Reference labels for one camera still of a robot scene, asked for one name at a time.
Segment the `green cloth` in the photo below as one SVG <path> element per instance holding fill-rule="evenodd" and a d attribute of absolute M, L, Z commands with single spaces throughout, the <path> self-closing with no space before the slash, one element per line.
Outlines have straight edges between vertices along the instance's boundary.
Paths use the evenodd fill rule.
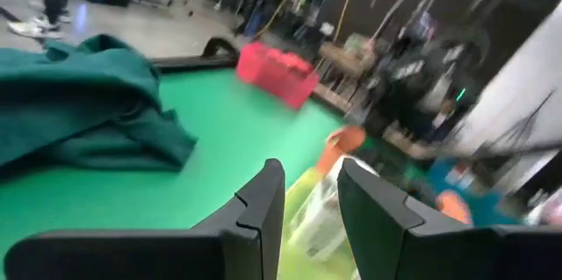
<path fill-rule="evenodd" d="M 149 61 L 110 36 L 44 54 L 0 49 L 0 167 L 179 171 L 195 146 L 163 111 Z"/>
<path fill-rule="evenodd" d="M 52 167 L 0 183 L 0 257 L 44 231 L 190 228 L 225 204 L 267 158 L 283 163 L 290 187 L 316 163 L 326 137 L 342 127 L 342 119 L 322 105 L 309 100 L 291 110 L 240 82 L 233 68 L 165 75 L 160 98 L 199 138 L 180 176 Z"/>

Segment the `sneaker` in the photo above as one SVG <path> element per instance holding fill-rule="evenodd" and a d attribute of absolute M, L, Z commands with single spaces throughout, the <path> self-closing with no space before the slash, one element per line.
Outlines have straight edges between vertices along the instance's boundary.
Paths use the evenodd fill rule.
<path fill-rule="evenodd" d="M 39 12 L 42 12 L 42 11 L 45 10 L 45 5 L 43 4 L 43 2 L 41 2 L 39 0 L 30 0 L 29 5 L 32 8 L 34 8 L 36 11 L 39 11 Z M 61 21 L 62 23 L 72 22 L 72 18 L 70 17 L 70 12 L 68 12 L 68 9 L 62 10 L 61 15 L 59 16 L 59 21 Z"/>
<path fill-rule="evenodd" d="M 41 15 L 27 22 L 8 22 L 10 30 L 18 35 L 33 39 L 61 39 L 60 25 L 51 25 L 47 17 Z"/>

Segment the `red plastic crate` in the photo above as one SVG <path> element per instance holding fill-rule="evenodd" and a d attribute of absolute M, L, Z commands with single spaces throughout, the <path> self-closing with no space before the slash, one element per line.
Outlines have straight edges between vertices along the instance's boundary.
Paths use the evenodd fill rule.
<path fill-rule="evenodd" d="M 295 110 L 310 97 L 320 80 L 313 66 L 296 54 L 285 54 L 260 42 L 242 49 L 236 74 L 243 82 L 268 91 Z"/>

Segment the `green felt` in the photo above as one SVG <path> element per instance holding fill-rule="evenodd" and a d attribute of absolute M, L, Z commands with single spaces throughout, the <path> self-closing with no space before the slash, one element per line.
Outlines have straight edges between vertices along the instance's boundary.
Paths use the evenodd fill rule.
<path fill-rule="evenodd" d="M 342 124 L 312 101 L 292 111 L 240 83 L 232 69 L 168 76 L 160 92 L 166 109 L 176 109 L 198 137 L 184 171 L 51 169 L 0 183 L 2 257 L 41 231 L 189 228 L 231 198 L 267 158 L 283 163 L 289 187 Z"/>

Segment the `folded fabric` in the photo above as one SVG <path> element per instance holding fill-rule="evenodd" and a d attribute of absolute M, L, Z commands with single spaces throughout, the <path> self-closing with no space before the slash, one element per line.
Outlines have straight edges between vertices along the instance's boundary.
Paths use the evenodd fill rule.
<path fill-rule="evenodd" d="M 44 54 L 0 49 L 0 167 L 67 164 L 180 170 L 196 140 L 162 111 L 159 75 L 127 44 L 100 35 Z"/>

